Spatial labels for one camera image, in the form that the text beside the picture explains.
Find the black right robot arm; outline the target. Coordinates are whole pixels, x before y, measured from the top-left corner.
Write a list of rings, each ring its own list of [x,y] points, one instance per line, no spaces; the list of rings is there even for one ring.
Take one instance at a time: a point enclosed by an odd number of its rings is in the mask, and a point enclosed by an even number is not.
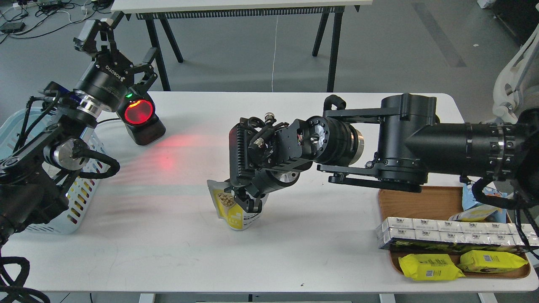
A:
[[[295,184],[318,164],[329,182],[421,192],[429,173],[475,176],[475,199],[514,210],[531,221],[538,205],[538,109],[516,123],[441,123],[435,97],[400,94],[379,109],[347,109],[325,98],[322,116],[277,123],[241,118],[229,133],[230,178],[225,192],[247,213],[262,211],[262,198]]]

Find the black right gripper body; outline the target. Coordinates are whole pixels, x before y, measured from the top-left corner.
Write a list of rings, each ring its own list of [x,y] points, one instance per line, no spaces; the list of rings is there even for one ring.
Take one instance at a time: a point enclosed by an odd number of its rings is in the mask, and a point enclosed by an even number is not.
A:
[[[321,154],[319,116],[292,123],[270,117],[241,118],[229,131],[229,192],[261,198],[289,187]]]

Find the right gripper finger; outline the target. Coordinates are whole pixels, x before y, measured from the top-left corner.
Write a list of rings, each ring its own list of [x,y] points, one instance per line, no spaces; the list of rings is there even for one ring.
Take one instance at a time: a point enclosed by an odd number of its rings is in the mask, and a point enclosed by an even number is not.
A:
[[[235,203],[240,205],[245,212],[261,213],[263,207],[262,199],[264,198],[264,194],[251,194],[246,190],[246,187],[235,186],[230,188],[230,192],[233,195]]]

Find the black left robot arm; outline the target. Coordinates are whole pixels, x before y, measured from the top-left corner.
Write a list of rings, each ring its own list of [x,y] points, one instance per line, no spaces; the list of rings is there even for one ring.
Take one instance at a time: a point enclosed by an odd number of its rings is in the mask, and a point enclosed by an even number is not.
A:
[[[1,244],[32,224],[65,215],[76,181],[114,176],[120,164],[89,142],[103,111],[116,112],[136,144],[148,145],[165,133],[148,89],[157,79],[150,48],[134,64],[116,46],[114,29],[124,13],[89,20],[74,39],[92,62],[75,88],[50,82],[30,97],[12,153],[1,159]]]

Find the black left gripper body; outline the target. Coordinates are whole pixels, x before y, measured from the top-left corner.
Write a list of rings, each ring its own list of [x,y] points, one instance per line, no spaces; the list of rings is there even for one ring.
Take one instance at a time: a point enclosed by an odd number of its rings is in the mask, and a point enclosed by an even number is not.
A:
[[[133,84],[133,75],[125,71],[133,67],[126,57],[96,57],[75,85],[75,92],[88,95],[105,105],[108,112],[117,111],[128,88]]]

